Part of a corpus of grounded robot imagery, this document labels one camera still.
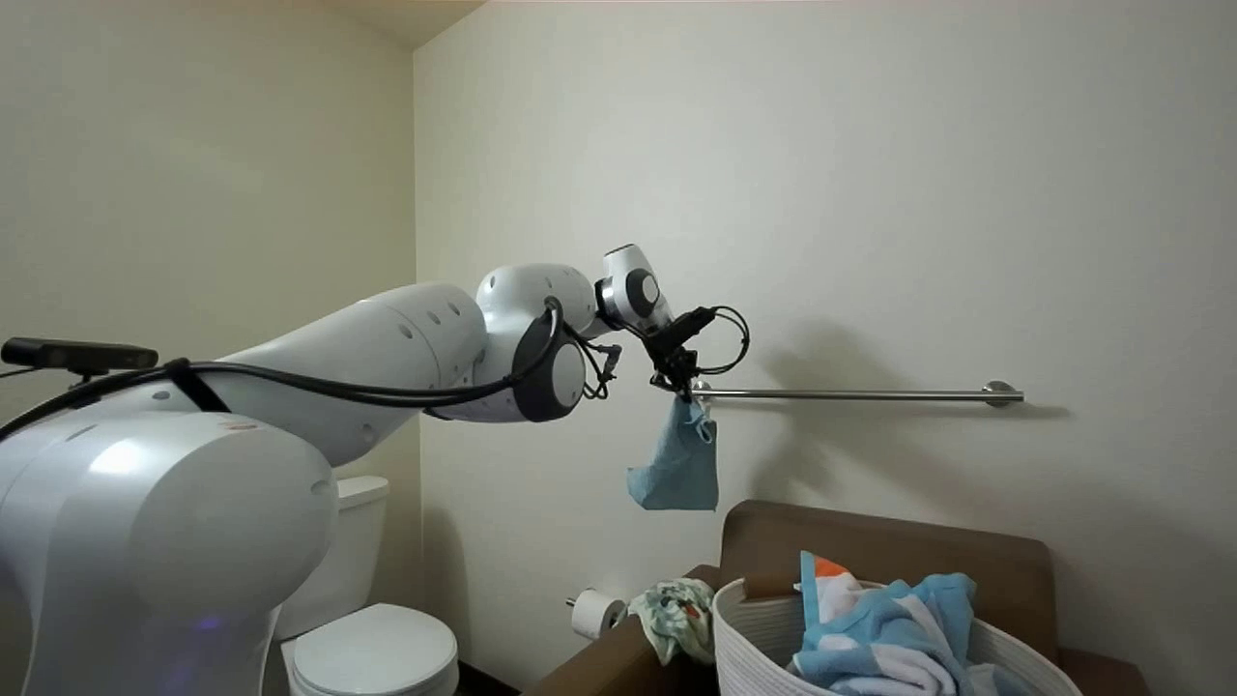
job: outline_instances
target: white wall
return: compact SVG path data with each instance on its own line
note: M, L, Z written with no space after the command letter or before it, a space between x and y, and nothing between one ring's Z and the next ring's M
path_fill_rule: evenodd
M754 320L736 388L983 388L1033 406L720 406L768 495L1044 537L1062 640L1157 693L1237 682L1237 6L488 6L414 57L416 275L654 257ZM640 515L666 400L423 430L437 608L514 684L566 600L715 559Z
M216 358L406 283L410 57L305 0L0 0L0 337ZM64 381L0 385L0 418ZM384 596L414 596L414 458ZM0 693L23 640L5 596Z

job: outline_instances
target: metal rod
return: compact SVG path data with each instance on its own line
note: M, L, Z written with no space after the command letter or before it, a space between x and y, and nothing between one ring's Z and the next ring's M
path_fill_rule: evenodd
M992 409L1026 403L1008 385L983 392L741 392L741 388L691 388L700 400L798 400L798 403L986 403Z

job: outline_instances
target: wicker basket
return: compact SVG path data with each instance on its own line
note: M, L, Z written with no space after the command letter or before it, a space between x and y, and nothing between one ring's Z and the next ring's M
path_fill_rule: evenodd
M830 690L807 684L783 669L803 640L798 596L746 600L741 582L736 582L715 591L712 628L723 696L830 696ZM1058 667L988 624L975 624L970 660L992 660L1038 696L1081 696Z

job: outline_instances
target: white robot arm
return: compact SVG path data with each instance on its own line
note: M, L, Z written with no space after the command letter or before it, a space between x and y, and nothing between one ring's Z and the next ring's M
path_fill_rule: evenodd
M598 283L532 262L477 297L403 288L214 363L6 343L6 363L127 367L0 430L0 582L36 628L23 693L259 693L276 608L326 551L328 467L416 409L566 418L586 396L586 339L617 329L685 392L700 376L685 339L706 320L667 318L647 257L613 248Z

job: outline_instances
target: toilet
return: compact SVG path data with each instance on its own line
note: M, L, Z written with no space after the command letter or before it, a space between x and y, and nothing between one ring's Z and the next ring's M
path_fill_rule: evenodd
M386 480L336 480L339 515L309 582L277 608L276 640L292 696L452 696L456 635L423 610L370 604Z

